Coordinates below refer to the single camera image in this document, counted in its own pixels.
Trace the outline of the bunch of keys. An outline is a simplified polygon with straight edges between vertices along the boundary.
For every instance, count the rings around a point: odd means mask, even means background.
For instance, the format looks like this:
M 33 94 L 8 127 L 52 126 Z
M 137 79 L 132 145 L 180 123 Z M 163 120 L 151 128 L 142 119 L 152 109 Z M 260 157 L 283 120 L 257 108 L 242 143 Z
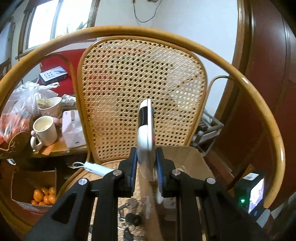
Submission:
M 142 223 L 142 217 L 137 214 L 138 201 L 135 198 L 129 198 L 117 209 L 117 229 L 123 231 L 123 240 L 141 240 L 140 236 L 132 232 Z

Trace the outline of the brown cardboard box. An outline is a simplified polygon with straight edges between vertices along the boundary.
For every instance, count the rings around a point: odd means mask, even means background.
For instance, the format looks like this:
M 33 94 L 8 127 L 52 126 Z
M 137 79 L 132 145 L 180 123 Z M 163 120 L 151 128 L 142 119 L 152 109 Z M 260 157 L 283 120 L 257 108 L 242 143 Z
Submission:
M 152 173 L 157 177 L 149 181 L 140 173 L 139 187 L 144 209 L 144 230 L 147 240 L 163 240 L 162 228 L 173 235 L 175 240 L 202 240 L 202 225 L 197 204 L 205 182 L 190 177 L 176 169 L 172 160 L 165 158 L 163 149 L 157 147 Z M 176 201 L 175 227 L 161 226 L 157 210 L 156 194 L 161 198 L 172 198 Z

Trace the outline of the white remote control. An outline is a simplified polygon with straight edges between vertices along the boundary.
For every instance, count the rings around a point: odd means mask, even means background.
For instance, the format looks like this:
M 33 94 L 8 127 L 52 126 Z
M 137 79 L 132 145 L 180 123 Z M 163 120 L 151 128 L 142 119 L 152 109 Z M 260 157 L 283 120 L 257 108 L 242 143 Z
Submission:
M 138 111 L 137 161 L 142 176 L 150 182 L 156 182 L 158 157 L 154 109 L 149 98 L 140 103 Z

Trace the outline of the cardboard box of oranges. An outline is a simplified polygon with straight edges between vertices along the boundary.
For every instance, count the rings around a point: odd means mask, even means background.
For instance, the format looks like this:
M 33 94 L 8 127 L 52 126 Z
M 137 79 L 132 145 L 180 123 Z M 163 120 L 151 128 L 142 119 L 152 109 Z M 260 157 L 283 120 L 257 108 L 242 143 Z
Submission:
M 52 207 L 48 199 L 49 190 L 56 186 L 56 170 L 14 170 L 11 178 L 11 200 L 22 209 L 41 215 Z

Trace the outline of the wooden side table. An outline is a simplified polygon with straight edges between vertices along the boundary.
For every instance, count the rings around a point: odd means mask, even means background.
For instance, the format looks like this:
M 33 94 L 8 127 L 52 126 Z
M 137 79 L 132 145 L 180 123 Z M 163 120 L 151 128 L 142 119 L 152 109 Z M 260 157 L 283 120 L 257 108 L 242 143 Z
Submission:
M 66 156 L 74 154 L 85 154 L 87 153 L 87 146 L 83 145 L 80 147 L 69 149 L 66 146 L 61 130 L 57 130 L 58 138 L 56 142 L 48 147 L 42 147 L 38 152 L 29 152 L 30 158 L 46 158 L 56 156 Z

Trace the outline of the white tissue box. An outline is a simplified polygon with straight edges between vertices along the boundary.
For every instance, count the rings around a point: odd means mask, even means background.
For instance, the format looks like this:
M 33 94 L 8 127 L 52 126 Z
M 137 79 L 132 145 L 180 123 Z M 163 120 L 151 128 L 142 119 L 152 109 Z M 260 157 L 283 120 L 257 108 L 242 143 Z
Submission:
M 68 110 L 63 112 L 62 136 L 68 149 L 86 145 L 78 110 Z

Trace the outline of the cream ceramic mug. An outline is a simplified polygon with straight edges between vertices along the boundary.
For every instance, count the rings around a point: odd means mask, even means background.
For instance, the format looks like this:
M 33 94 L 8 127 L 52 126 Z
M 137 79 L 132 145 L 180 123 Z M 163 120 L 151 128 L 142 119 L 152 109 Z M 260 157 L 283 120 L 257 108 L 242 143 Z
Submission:
M 33 124 L 35 134 L 31 136 L 30 145 L 34 151 L 48 147 L 57 140 L 54 119 L 51 116 L 41 116 Z

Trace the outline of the paper cup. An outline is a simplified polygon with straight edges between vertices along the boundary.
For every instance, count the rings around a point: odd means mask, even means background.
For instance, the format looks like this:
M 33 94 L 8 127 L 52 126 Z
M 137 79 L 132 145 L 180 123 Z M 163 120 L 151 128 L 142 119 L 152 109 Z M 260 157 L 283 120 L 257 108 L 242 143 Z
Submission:
M 39 108 L 41 115 L 60 118 L 62 116 L 62 98 L 57 96 L 47 100 L 49 102 L 49 107 Z

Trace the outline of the plastic bag of oranges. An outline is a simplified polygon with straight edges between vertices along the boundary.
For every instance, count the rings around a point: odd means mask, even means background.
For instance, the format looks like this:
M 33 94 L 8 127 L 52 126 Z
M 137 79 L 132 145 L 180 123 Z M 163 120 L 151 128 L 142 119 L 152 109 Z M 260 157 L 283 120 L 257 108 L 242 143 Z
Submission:
M 17 87 L 1 114 L 1 142 L 8 144 L 17 133 L 28 131 L 30 121 L 41 115 L 40 108 L 49 107 L 49 99 L 58 96 L 53 89 L 59 85 L 54 82 L 44 86 L 28 81 Z

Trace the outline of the blue white small box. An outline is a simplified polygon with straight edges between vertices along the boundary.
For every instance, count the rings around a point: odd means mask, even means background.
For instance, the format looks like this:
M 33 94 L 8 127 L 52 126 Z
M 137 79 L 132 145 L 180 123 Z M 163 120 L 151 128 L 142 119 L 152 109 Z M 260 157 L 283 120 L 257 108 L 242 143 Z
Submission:
M 67 76 L 68 72 L 63 67 L 58 66 L 50 70 L 41 72 L 39 74 L 39 81 L 42 85 L 49 85 L 65 80 Z

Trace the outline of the rattan wicker chair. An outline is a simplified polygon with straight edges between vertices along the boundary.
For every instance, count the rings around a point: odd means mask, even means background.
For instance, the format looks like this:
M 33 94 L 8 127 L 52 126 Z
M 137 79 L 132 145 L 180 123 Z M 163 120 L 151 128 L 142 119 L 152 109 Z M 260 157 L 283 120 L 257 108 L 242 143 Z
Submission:
M 73 88 L 88 158 L 119 160 L 101 179 L 80 178 L 31 228 L 26 240 L 117 240 L 118 200 L 134 194 L 137 179 L 152 195 L 176 200 L 176 240 L 268 240 L 258 223 L 216 181 L 177 169 L 163 145 L 188 146 L 201 119 L 211 84 L 205 57 L 233 78 L 256 105 L 271 140 L 275 180 L 263 198 L 276 198 L 285 172 L 280 130 L 265 100 L 235 67 L 206 47 L 157 29 L 103 26 L 78 30 L 38 47 L 1 80 L 1 107 L 17 81 L 55 50 L 98 38 L 83 53 Z

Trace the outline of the window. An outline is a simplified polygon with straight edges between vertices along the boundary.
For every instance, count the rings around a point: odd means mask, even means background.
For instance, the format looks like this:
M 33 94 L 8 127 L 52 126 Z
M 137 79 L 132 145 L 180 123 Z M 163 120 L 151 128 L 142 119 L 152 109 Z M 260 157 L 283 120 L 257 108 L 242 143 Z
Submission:
M 95 26 L 100 0 L 28 1 L 16 59 L 62 35 Z

